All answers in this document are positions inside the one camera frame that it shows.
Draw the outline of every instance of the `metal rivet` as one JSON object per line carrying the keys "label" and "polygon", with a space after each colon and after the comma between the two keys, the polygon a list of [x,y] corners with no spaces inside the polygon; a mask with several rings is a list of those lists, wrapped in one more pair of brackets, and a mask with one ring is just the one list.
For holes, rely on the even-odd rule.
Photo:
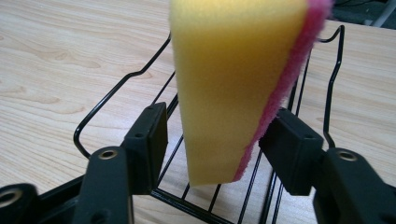
{"label": "metal rivet", "polygon": [[0,193],[0,208],[15,203],[22,196],[20,189],[9,189]]}
{"label": "metal rivet", "polygon": [[99,159],[101,160],[110,160],[113,159],[117,156],[117,154],[119,154],[116,150],[106,150],[104,152],[102,152],[101,154],[99,154]]}
{"label": "metal rivet", "polygon": [[347,151],[337,151],[337,155],[344,161],[356,161],[358,159],[353,153]]}

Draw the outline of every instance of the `wood grain surface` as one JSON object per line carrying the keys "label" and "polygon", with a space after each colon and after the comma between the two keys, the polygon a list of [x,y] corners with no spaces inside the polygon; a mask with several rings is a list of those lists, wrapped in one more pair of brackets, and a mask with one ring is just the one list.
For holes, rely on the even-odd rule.
{"label": "wood grain surface", "polygon": [[[27,182],[43,193],[84,174],[87,160],[73,144],[74,130],[168,37],[168,4],[0,2],[0,186]],[[328,21],[321,36],[329,37],[340,24]],[[366,157],[385,182],[396,186],[396,32],[345,26],[331,134],[338,147]],[[335,55],[336,43],[315,45],[304,90],[300,117],[319,133]],[[83,145],[90,152],[119,145],[173,71],[169,46],[147,73],[129,81],[92,119],[81,135]],[[169,104],[176,92],[173,80],[160,101]],[[177,111],[168,132],[165,160],[182,133]],[[241,181],[221,187],[215,214],[237,221],[254,162]],[[257,223],[269,174],[270,166],[262,159],[243,223]],[[181,196],[187,182],[182,147],[160,187]],[[215,186],[191,189],[186,200],[207,208],[214,190]],[[202,223],[149,196],[134,197],[134,215],[137,223]],[[312,197],[284,192],[278,223],[316,223]]]}

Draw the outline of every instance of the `kitchen sponge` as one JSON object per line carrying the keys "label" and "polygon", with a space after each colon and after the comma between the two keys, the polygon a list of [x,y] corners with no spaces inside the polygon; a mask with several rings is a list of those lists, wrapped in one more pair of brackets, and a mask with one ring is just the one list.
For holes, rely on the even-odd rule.
{"label": "kitchen sponge", "polygon": [[172,0],[192,186],[241,178],[330,7],[331,0]]}

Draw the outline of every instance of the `black wire rack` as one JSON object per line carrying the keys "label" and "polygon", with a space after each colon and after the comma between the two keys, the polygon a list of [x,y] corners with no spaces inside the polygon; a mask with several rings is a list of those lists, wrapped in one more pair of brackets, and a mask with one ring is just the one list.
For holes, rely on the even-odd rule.
{"label": "black wire rack", "polygon": [[[330,43],[333,42],[337,37],[338,37],[338,49],[337,49],[337,55],[336,55],[336,62],[335,66],[332,70],[332,74],[330,76],[329,84],[328,84],[328,89],[327,89],[327,96],[326,96],[326,105],[325,105],[325,113],[324,113],[324,121],[323,121],[323,135],[325,136],[329,147],[335,147],[335,143],[332,140],[330,134],[329,134],[329,128],[330,128],[330,114],[331,114],[331,105],[332,105],[332,89],[334,85],[334,81],[337,77],[338,71],[341,66],[342,62],[342,57],[343,57],[343,46],[344,46],[344,36],[345,36],[345,27],[343,25],[339,26],[338,29],[333,33],[333,35],[328,38],[328,39],[319,39],[318,42],[322,44]],[[140,70],[137,72],[133,72],[130,74],[127,74],[125,77],[123,77],[117,85],[114,86],[114,88],[93,108],[93,110],[85,117],[85,119],[78,125],[76,128],[75,134],[74,134],[74,143],[78,150],[81,152],[82,155],[84,155],[86,158],[89,158],[91,154],[85,149],[85,147],[81,144],[80,142],[80,135],[84,127],[90,122],[90,120],[100,111],[100,109],[112,98],[112,96],[132,77],[138,77],[143,74],[145,74],[148,69],[151,67],[151,65],[158,59],[158,57],[163,53],[163,51],[167,48],[171,40],[171,36],[169,35],[168,38],[165,40],[163,45],[160,47],[160,49],[155,53],[155,55],[149,60],[149,62]],[[298,88],[298,81],[296,81],[294,87],[291,90],[290,93],[290,99],[287,105],[288,110],[292,110],[292,107],[294,105],[294,98],[296,98],[296,92],[297,89],[299,89],[299,95],[298,95],[298,102],[296,104],[295,108],[295,115],[298,116],[300,112],[300,106],[301,102],[303,99],[303,93],[304,93],[304,84],[305,84],[305,79],[308,71],[308,66],[309,66],[309,61],[310,61],[311,54],[309,53],[306,61],[306,65],[304,68],[304,72],[302,73],[302,78],[301,78],[301,83],[300,87]],[[158,94],[154,97],[152,104],[155,104],[160,96],[163,94],[164,90],[168,87],[169,83],[171,80],[174,78],[175,72],[173,72],[170,77],[167,79],[167,81],[164,83],[163,87],[161,90],[158,92]],[[177,99],[177,94],[173,97],[173,100],[170,102],[170,104],[167,107],[167,116],[168,119],[172,116],[173,112],[177,108],[178,104],[178,99]],[[174,160],[174,157],[176,156],[180,146],[183,143],[183,135],[181,135],[178,138],[178,142],[173,148],[172,153],[170,157],[168,158],[167,161],[163,166],[163,170],[160,174],[159,181],[158,181],[158,188],[156,188],[154,191],[151,192],[151,196],[164,202],[168,203],[175,208],[193,216],[201,219],[204,222],[207,223],[232,223],[230,220],[226,219],[225,217],[218,216],[213,213],[213,208],[215,206],[215,203],[217,201],[221,185],[217,185],[216,189],[214,191],[213,197],[210,200],[210,205],[208,206],[207,209],[202,208],[201,206],[191,203],[186,200],[187,195],[189,194],[190,190],[190,184],[186,183],[184,191],[180,197],[176,196],[175,194],[172,194],[165,189],[160,188],[160,184],[163,181],[163,178],[166,176],[167,171],[169,169],[169,166]],[[250,198],[250,193],[253,188],[254,181],[256,179],[256,176],[260,174],[259,172],[259,165],[262,160],[262,152],[260,151],[257,155],[257,159],[255,160],[254,163],[254,168],[251,173],[249,183],[247,185],[246,193],[245,193],[245,198],[242,201],[242,208],[239,213],[239,217],[237,219],[236,223],[243,223],[244,222],[244,215],[247,211],[248,207],[248,201]],[[259,218],[259,223],[267,223],[269,214],[270,214],[270,208],[271,208],[271,202],[273,200],[274,194],[276,193],[276,173],[274,170],[270,171],[269,175],[269,180],[268,180],[268,187],[263,194],[262,198],[262,211],[261,215]],[[276,195],[276,203],[275,203],[275,210],[272,215],[272,223],[276,223],[277,221],[277,216],[278,216],[278,211],[280,207],[280,203],[282,200],[282,193],[283,193],[283,186],[282,184],[278,184],[278,191]]]}

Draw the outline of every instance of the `metal wire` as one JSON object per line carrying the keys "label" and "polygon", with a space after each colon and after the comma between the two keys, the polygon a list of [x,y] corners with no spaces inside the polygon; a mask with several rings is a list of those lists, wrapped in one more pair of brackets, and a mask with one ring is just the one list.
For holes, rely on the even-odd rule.
{"label": "metal wire", "polygon": [[91,154],[85,149],[85,147],[81,144],[79,141],[79,137],[81,136],[81,132],[84,129],[84,127],[90,122],[90,120],[96,115],[97,112],[107,103],[108,100],[111,99],[111,97],[131,78],[131,77],[137,77],[140,75],[143,75],[150,67],[151,65],[157,60],[157,58],[163,53],[163,50],[166,49],[168,46],[169,42],[171,41],[171,35],[168,36],[168,38],[165,40],[163,45],[160,47],[160,49],[154,54],[154,56],[148,61],[148,63],[138,72],[133,72],[130,74],[127,74],[125,77],[120,80],[119,83],[117,83],[116,86],[111,89],[111,91],[101,100],[99,103],[91,110],[91,112],[84,118],[84,120],[77,126],[74,136],[73,136],[73,141],[79,152],[83,156],[85,156],[87,159],[91,156]]}
{"label": "metal wire", "polygon": [[[326,98],[326,107],[325,107],[325,116],[324,116],[324,122],[323,122],[323,133],[325,135],[326,140],[329,143],[329,146],[334,146],[333,140],[330,137],[329,134],[329,127],[330,127],[330,112],[331,112],[331,103],[332,103],[332,87],[335,81],[335,78],[337,76],[337,73],[339,71],[339,68],[341,66],[341,62],[342,62],[342,52],[343,52],[343,46],[344,46],[344,33],[345,33],[345,27],[344,26],[340,26],[337,31],[333,34],[333,36],[329,39],[320,39],[319,42],[321,43],[329,43],[332,42],[337,36],[339,36],[339,44],[338,44],[338,53],[337,53],[337,61],[336,61],[336,65],[332,71],[332,77],[329,81],[329,88],[328,88],[328,92],[327,92],[327,98]],[[166,41],[163,43],[163,45],[161,46],[161,48],[158,50],[158,52],[151,58],[151,60],[143,67],[142,70],[135,72],[135,73],[130,73],[128,75],[126,75],[94,108],[93,110],[87,115],[87,117],[78,125],[78,127],[76,128],[75,131],[75,135],[74,135],[74,142],[76,147],[78,148],[78,150],[87,158],[90,157],[90,153],[88,153],[88,151],[84,148],[84,146],[80,143],[79,141],[79,137],[80,134],[83,130],[83,128],[89,123],[89,121],[95,116],[95,114],[102,108],[102,106],[120,89],[120,87],[126,83],[126,81],[128,79],[130,79],[131,77],[136,77],[136,76],[140,76],[142,74],[144,74],[149,68],[150,66],[155,62],[155,60],[161,55],[161,53],[163,52],[163,50],[167,47],[167,45],[170,42],[170,37],[168,36],[168,38],[166,39]],[[305,83],[305,77],[306,77],[306,73],[307,73],[307,69],[308,69],[308,64],[309,64],[309,56],[307,58],[307,64],[305,66],[305,70],[304,70],[304,77],[303,77],[303,83],[302,83],[302,87],[300,88],[300,95],[299,95],[299,102],[297,104],[297,110],[296,110],[296,115],[299,114],[299,110],[300,110],[300,104],[303,98],[303,92],[304,92],[304,83]],[[170,81],[174,78],[175,76],[175,72],[168,78],[168,80],[166,81],[166,83],[164,84],[164,86],[162,87],[162,89],[160,90],[160,92],[158,93],[158,95],[155,97],[155,99],[153,100],[153,104],[155,104],[157,102],[157,100],[159,99],[159,97],[162,95],[163,91],[166,89],[166,87],[168,86],[168,84],[170,83]],[[292,105],[293,105],[293,100],[295,98],[295,92],[296,92],[296,86],[297,86],[297,82],[295,83],[291,94],[290,94],[290,101],[288,104],[288,109],[291,110],[292,109]],[[173,114],[174,110],[177,108],[178,105],[178,98],[177,98],[177,94],[174,96],[172,102],[169,104],[169,106],[167,107],[167,117],[170,118],[171,115]],[[158,180],[158,186],[160,186],[170,164],[172,163],[172,160],[174,159],[174,157],[177,154],[177,151],[180,147],[180,145],[182,144],[184,138],[183,135],[180,136],[177,145],[175,146],[175,148],[173,149],[173,152],[171,154],[171,156],[169,157],[167,163],[165,164],[159,180]],[[259,164],[260,164],[260,160],[262,157],[262,152],[260,151],[259,156],[256,160],[256,164],[253,170],[253,173],[251,175],[250,178],[250,182],[249,185],[247,187],[247,193],[246,193],[246,197],[245,200],[243,202],[243,206],[241,209],[241,213],[239,215],[238,218],[238,223],[242,223],[243,221],[243,217],[244,214],[246,212],[246,208],[248,205],[248,199],[249,199],[249,195],[250,192],[252,190],[253,184],[254,184],[254,180],[256,177],[256,174],[258,172],[258,168],[259,168]],[[276,186],[276,174],[274,171],[271,172],[269,181],[268,181],[268,188],[267,191],[265,193],[264,199],[263,199],[263,207],[262,207],[262,214],[260,216],[260,221],[259,223],[266,223],[266,220],[268,218],[269,215],[269,210],[271,207],[271,201],[273,198],[273,195],[275,193],[275,186]],[[216,199],[218,197],[219,191],[220,191],[220,187],[221,185],[218,185],[215,193],[213,195],[213,198],[211,200],[211,203],[208,207],[207,210],[193,204],[190,202],[187,202],[185,200],[189,189],[190,189],[190,184],[187,184],[187,187],[185,188],[183,195],[180,197],[177,197],[169,192],[166,192],[163,189],[160,189],[159,187],[156,188],[154,191],[151,192],[151,196],[154,198],[157,198],[165,203],[168,203],[172,206],[174,206],[175,208],[184,211],[188,214],[190,214],[191,216],[197,217],[199,219],[201,219],[202,221],[205,221],[207,223],[232,223],[231,221],[223,218],[223,217],[219,217],[215,214],[212,213],[213,207],[215,206],[216,203]],[[280,204],[281,204],[281,198],[282,198],[282,192],[283,192],[283,186],[282,184],[280,184],[278,192],[277,192],[277,197],[276,197],[276,206],[275,206],[275,212],[273,215],[273,219],[272,219],[272,223],[276,223],[277,221],[277,214],[278,214],[278,210],[280,208]]]}

